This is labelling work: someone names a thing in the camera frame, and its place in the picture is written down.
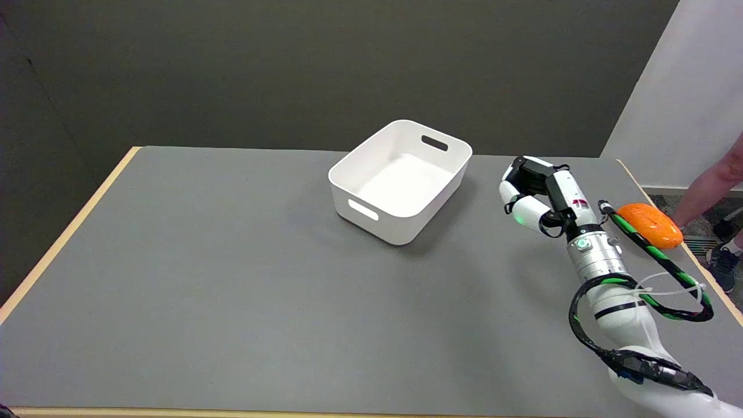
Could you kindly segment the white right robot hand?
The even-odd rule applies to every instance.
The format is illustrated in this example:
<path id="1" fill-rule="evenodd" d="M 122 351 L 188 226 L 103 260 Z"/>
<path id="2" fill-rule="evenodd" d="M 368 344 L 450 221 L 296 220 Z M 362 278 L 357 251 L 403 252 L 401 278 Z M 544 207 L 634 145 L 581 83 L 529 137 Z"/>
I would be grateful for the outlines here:
<path id="1" fill-rule="evenodd" d="M 520 225 L 567 241 L 594 231 L 600 222 L 568 164 L 518 156 L 502 177 L 504 212 Z"/>

